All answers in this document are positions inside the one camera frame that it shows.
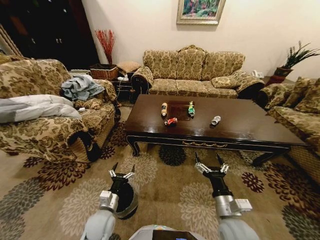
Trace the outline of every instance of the sofa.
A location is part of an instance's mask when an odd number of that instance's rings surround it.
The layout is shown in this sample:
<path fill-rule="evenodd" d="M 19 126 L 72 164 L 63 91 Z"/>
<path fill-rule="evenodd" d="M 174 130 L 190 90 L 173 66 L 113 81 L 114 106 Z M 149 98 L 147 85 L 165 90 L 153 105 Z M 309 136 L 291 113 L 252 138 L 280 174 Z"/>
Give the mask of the sofa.
<path fill-rule="evenodd" d="M 132 87 L 136 94 L 252 99 L 265 84 L 240 70 L 244 60 L 238 52 L 207 52 L 195 45 L 146 50 Z"/>
<path fill-rule="evenodd" d="M 320 184 L 320 78 L 271 84 L 258 92 L 256 103 L 308 144 L 292 146 L 288 155 Z"/>
<path fill-rule="evenodd" d="M 61 95 L 61 84 L 70 79 L 65 66 L 54 59 L 17 60 L 0 64 L 0 98 L 26 95 Z M 82 119 L 52 116 L 0 124 L 0 149 L 13 155 L 31 154 L 50 162 L 93 162 L 114 126 L 116 93 L 111 82 L 94 80 L 105 91 L 88 101 Z"/>

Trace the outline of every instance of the dark cabinet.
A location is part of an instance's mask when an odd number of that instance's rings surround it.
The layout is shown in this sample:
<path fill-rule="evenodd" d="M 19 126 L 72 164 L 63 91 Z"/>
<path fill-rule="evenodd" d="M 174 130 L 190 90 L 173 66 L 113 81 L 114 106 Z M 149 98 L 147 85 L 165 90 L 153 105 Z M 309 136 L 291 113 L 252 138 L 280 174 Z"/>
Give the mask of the dark cabinet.
<path fill-rule="evenodd" d="M 0 20 L 25 57 L 68 69 L 99 62 L 81 0 L 0 0 Z"/>

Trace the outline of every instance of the plant pot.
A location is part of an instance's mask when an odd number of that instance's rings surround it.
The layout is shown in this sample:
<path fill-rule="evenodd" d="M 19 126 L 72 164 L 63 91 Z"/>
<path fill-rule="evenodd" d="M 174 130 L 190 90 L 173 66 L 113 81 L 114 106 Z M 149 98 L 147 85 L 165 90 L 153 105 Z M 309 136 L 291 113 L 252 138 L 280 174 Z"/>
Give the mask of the plant pot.
<path fill-rule="evenodd" d="M 274 74 L 270 77 L 270 80 L 265 84 L 265 86 L 282 83 L 292 71 L 293 69 L 277 67 L 274 71 Z"/>

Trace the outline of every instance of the rug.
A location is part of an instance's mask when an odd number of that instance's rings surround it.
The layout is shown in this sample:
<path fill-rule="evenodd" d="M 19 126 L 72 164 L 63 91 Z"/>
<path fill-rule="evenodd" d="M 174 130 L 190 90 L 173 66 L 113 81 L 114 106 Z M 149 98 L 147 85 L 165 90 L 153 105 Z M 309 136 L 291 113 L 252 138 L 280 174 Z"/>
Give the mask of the rug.
<path fill-rule="evenodd" d="M 130 110 L 121 108 L 101 158 L 91 164 L 0 152 L 0 240 L 80 239 L 101 191 L 111 186 L 108 170 L 116 162 L 122 173 L 135 165 L 139 206 L 131 218 L 116 220 L 110 239 L 127 240 L 155 224 L 217 240 L 213 190 L 194 168 L 195 152 L 207 166 L 218 165 L 217 153 L 230 165 L 225 182 L 236 198 L 249 199 L 253 211 L 241 219 L 261 240 L 320 239 L 319 189 L 284 156 L 252 167 L 261 153 L 140 144 L 140 156 L 133 157 L 123 132 Z"/>

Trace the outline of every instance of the dark wooden coffee table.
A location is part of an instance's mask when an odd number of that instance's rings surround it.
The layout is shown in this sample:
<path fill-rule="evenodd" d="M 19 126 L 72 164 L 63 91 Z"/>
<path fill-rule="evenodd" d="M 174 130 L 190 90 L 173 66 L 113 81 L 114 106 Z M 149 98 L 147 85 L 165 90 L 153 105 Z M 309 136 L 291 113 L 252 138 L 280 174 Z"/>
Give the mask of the dark wooden coffee table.
<path fill-rule="evenodd" d="M 188 116 L 193 101 L 195 116 Z M 161 116 L 162 103 L 168 114 Z M 214 116 L 221 116 L 211 126 Z M 168 118 L 178 119 L 165 126 Z M 138 156 L 140 143 L 264 152 L 253 161 L 258 166 L 288 152 L 292 145 L 306 146 L 281 123 L 251 100 L 194 96 L 140 94 L 125 124 L 126 140 Z"/>

